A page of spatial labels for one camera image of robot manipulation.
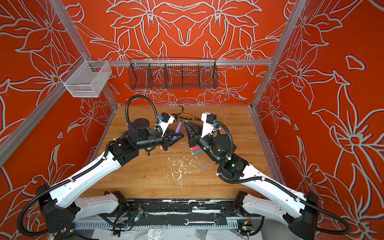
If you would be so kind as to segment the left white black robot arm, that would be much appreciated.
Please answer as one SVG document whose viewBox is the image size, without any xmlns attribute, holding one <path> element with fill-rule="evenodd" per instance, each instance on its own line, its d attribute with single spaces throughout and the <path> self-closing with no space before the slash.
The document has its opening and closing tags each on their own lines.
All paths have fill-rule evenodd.
<svg viewBox="0 0 384 240">
<path fill-rule="evenodd" d="M 182 133 L 168 128 L 175 120 L 172 115 L 162 113 L 155 115 L 155 118 L 155 128 L 151 129 L 149 120 L 139 118 L 132 122 L 126 114 L 128 130 L 120 138 L 108 142 L 102 155 L 64 181 L 37 189 L 37 195 L 18 216 L 18 231 L 28 237 L 50 233 L 56 240 L 62 240 L 72 235 L 75 222 L 79 219 L 126 209 L 128 203 L 121 192 L 84 199 L 80 196 L 103 177 L 136 158 L 141 149 L 150 153 L 161 146 L 166 151 L 184 137 Z M 25 214 L 35 202 L 39 203 L 46 224 L 46 230 L 39 232 L 31 232 L 24 227 Z"/>
</svg>

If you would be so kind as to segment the purple marker pen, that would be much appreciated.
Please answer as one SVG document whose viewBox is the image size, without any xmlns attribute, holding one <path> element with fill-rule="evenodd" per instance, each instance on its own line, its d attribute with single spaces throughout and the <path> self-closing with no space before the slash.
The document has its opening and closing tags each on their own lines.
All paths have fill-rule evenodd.
<svg viewBox="0 0 384 240">
<path fill-rule="evenodd" d="M 175 133 L 179 133 L 180 130 L 181 130 L 181 127 L 182 127 L 182 121 L 179 122 L 179 124 L 178 124 L 178 126 L 177 126 L 177 128 L 175 130 Z M 173 136 L 172 141 L 175 141 L 177 139 L 177 137 L 178 136 Z"/>
</svg>

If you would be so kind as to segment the blue marker pen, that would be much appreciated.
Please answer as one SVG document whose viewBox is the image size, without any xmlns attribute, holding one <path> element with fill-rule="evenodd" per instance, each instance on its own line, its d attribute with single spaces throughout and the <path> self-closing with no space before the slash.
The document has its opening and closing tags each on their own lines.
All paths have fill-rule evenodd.
<svg viewBox="0 0 384 240">
<path fill-rule="evenodd" d="M 197 151 L 193 152 L 192 154 L 196 155 L 196 154 L 201 153 L 201 152 L 203 152 L 203 150 L 200 149 L 200 150 L 197 150 Z"/>
</svg>

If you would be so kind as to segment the clear pen cap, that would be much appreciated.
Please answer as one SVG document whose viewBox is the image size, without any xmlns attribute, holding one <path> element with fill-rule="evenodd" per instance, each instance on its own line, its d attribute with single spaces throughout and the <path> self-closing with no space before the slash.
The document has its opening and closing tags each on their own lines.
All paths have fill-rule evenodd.
<svg viewBox="0 0 384 240">
<path fill-rule="evenodd" d="M 208 171 L 208 170 L 210 169 L 210 163 L 209 163 L 209 162 L 203 163 L 203 164 L 201 165 L 200 169 L 201 169 L 202 171 L 205 171 L 205 172 Z"/>
</svg>

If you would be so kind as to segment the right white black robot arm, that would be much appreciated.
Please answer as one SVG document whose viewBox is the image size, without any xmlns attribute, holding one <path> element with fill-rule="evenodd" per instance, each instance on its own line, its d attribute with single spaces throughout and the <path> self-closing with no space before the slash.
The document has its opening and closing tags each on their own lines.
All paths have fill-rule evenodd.
<svg viewBox="0 0 384 240">
<path fill-rule="evenodd" d="M 228 184 L 242 184 L 268 198 L 265 204 L 248 206 L 242 199 L 242 209 L 288 226 L 288 229 L 303 240 L 313 240 L 316 232 L 330 235 L 347 235 L 352 228 L 346 220 L 318 207 L 316 194 L 294 191 L 269 178 L 245 159 L 235 154 L 236 146 L 229 129 L 221 122 L 198 125 L 184 122 L 189 144 L 198 146 L 217 164 L 217 176 Z M 331 217 L 344 225 L 342 230 L 329 230 L 318 227 L 320 214 Z"/>
</svg>

